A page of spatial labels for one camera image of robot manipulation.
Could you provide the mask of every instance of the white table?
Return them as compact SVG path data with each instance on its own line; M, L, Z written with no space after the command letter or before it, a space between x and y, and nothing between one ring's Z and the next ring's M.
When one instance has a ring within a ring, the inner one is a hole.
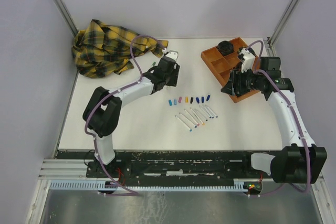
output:
M281 136L273 112L259 93L234 104L221 93L221 85L201 59L201 52L230 39L169 39L168 49L179 52L181 66L177 87L163 90L128 104L121 110L119 124L113 133L116 150L280 150ZM243 39L246 44L257 39ZM258 54L260 45L253 46ZM159 59L148 53L137 58L143 72ZM113 88L138 78L137 68L120 76L112 74L101 79L78 76L71 105L61 136L59 150L93 149L92 137L84 132L83 111L98 86ZM192 105L190 99L211 94L208 105L217 113L205 126L187 129L174 117ZM183 97L182 103L169 106L168 100Z

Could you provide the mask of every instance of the white pen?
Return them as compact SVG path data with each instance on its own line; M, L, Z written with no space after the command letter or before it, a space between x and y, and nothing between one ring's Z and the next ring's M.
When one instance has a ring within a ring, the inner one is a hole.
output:
M206 121L208 121L208 118L206 118L206 116L201 112L199 111L198 109L195 109L196 113L198 113L198 115L201 115Z
M203 108L205 108L205 110L209 113L211 118L214 118L214 115L212 115L211 111L209 110L209 108L205 104L203 104Z
M185 122L183 122L182 121L182 119L181 118L179 118L177 115L175 115L175 117L180 121L180 122L182 122L187 128L188 128L188 130L189 131L193 131Z
M194 122L197 124L197 126L199 126L199 123L198 123L198 121L195 119L195 117L193 117L193 115L191 115L191 114L189 113L188 110L184 109L184 111L187 112L187 113L189 114L189 116L191 116L191 118L192 118L192 119L194 120Z
M197 119L201 122L202 125L204 125L204 122L202 121L202 119L196 114L196 112L193 110L193 108L190 108L191 111L194 113L194 115L197 117Z
M206 105L206 107L211 111L211 113L217 118L218 117L218 115L216 115L216 113L208 106L208 105Z
M189 118L187 118L184 114L182 114L182 113L179 113L181 116L183 116L184 118L186 118L189 122L191 122L194 126L195 126L195 128L197 128L197 125L196 124L194 124L192 121L190 121L190 119Z
M208 112L208 110L207 110L204 106L200 105L199 107L200 107L206 114L208 114L209 118L212 118L211 114Z

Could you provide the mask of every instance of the wooden tray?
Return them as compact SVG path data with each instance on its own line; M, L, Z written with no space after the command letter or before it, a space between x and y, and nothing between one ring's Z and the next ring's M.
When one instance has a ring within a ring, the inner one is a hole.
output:
M239 37L232 39L229 42L232 43L234 47L234 52L232 54L223 57L223 55L217 50L217 46L205 50L201 54L201 58L208 66L212 74L220 82L222 87L225 86L225 84L228 82L231 70L233 70L238 63L240 63L237 51L240 47L247 47L247 44ZM237 103L258 92L258 90L251 90L240 97L237 97L236 95L230 95L230 97L234 103Z

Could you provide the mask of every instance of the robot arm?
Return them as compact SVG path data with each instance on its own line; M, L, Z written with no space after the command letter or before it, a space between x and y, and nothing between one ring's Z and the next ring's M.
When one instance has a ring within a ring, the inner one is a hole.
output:
M83 119L86 121L93 108L109 93L117 91L115 95L106 100L103 105L106 108L98 108L93 114L89 129L97 134L97 149L105 165L109 164L115 157L112 132L118 125L120 110L130 102L153 94L164 86L176 86L180 66L176 63L179 54L176 51L169 51L163 56L159 64L143 74L138 84L129 86L126 89L113 88L110 90L98 87L84 111Z
M290 79L281 78L280 58L261 57L260 69L271 77L275 85L289 99L291 106L287 105L285 99L274 89L263 74L255 73L251 70L253 63L250 62L249 54L244 57L246 51L240 51L241 69L237 68L231 71L230 79L221 91L229 95L241 96L250 90L260 90L274 112L283 146L282 151L276 156L265 153L252 154L252 168L271 174L276 183L306 183L306 154L291 110L292 107L307 142L310 156L311 183L315 183L327 159L326 149L324 147L316 147L314 140L308 134L296 106L293 85Z

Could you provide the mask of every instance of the gray floor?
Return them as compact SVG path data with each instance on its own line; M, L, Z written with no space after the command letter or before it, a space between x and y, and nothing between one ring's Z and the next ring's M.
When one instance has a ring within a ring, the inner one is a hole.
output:
M264 182L264 192L273 183ZM50 190L41 224L319 224L313 193L290 186L271 196L242 193L142 192L137 197L104 197L93 191Z

